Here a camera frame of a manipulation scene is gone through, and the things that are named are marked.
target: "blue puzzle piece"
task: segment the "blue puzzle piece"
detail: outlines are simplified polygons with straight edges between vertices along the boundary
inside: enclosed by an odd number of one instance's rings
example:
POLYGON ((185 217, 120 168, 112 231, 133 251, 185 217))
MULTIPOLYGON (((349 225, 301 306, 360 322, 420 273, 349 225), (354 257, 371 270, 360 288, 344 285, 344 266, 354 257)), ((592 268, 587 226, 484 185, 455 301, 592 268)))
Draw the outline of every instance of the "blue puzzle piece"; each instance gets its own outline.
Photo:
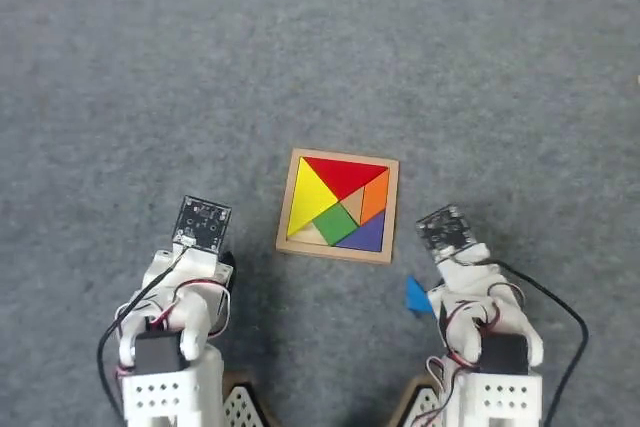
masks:
POLYGON ((432 313, 429 297, 422 286, 412 276, 407 277, 407 309, 413 312, 432 313))

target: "wooden puzzle frame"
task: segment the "wooden puzzle frame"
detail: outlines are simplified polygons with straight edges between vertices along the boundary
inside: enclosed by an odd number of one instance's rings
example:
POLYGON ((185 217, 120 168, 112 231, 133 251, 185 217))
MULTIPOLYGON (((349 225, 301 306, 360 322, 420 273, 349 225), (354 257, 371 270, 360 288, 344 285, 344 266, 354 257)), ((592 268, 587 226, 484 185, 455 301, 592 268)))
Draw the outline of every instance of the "wooden puzzle frame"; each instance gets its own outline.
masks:
POLYGON ((296 254, 307 254, 319 257, 337 258, 343 260, 356 260, 362 262, 376 262, 389 264, 391 262, 391 251, 393 246, 393 234, 396 217, 396 200, 398 194, 398 171, 399 162, 397 160, 383 159, 378 157, 366 157, 362 155, 342 154, 338 152, 326 152, 312 149, 293 149, 289 173, 282 202, 282 212, 280 214, 280 225, 276 238, 276 249, 282 252, 296 254), (389 168, 389 186, 387 190, 387 204, 385 207, 384 231, 382 234, 382 250, 371 252, 365 250, 347 249, 343 247, 332 247, 329 245, 307 244, 304 242, 287 239, 287 225, 291 215, 291 206, 295 190, 296 178, 298 175, 298 165, 301 157, 318 157, 328 160, 342 160, 346 162, 358 162, 370 165, 380 165, 389 168))

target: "red triangle piece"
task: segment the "red triangle piece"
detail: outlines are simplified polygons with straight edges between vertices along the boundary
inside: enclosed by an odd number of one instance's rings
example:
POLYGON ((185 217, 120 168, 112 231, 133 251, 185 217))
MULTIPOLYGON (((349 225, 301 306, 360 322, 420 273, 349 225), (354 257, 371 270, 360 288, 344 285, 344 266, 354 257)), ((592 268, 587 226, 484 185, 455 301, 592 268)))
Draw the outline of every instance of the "red triangle piece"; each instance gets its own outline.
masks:
POLYGON ((342 200, 387 170, 384 165, 304 157, 331 192, 342 200))

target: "purple triangle piece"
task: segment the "purple triangle piece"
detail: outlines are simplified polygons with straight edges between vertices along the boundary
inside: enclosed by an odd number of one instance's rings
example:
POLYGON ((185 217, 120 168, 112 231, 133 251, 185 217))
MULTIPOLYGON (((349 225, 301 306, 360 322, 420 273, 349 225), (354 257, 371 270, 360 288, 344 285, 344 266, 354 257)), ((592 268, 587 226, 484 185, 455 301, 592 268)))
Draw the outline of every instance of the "purple triangle piece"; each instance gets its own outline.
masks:
POLYGON ((348 235, 336 247, 347 249, 382 251, 382 233, 384 232, 384 210, 368 222, 362 224, 358 230, 348 235))

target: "gray carpet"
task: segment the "gray carpet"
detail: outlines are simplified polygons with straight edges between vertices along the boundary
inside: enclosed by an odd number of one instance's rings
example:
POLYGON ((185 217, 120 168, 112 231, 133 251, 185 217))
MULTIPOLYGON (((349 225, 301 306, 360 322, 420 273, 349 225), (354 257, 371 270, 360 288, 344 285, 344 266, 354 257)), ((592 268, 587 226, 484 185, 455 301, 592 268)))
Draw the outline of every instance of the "gray carpet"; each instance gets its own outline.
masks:
MULTIPOLYGON (((220 348, 284 427, 382 426, 442 352, 403 296, 451 201, 591 326, 555 425, 636 425, 639 34, 640 0, 0 0, 0 425, 115 425, 96 342, 186 193, 234 208, 220 348), (275 252, 294 146, 400 160, 390 267, 275 252)), ((548 405, 579 331, 524 288, 548 405)))

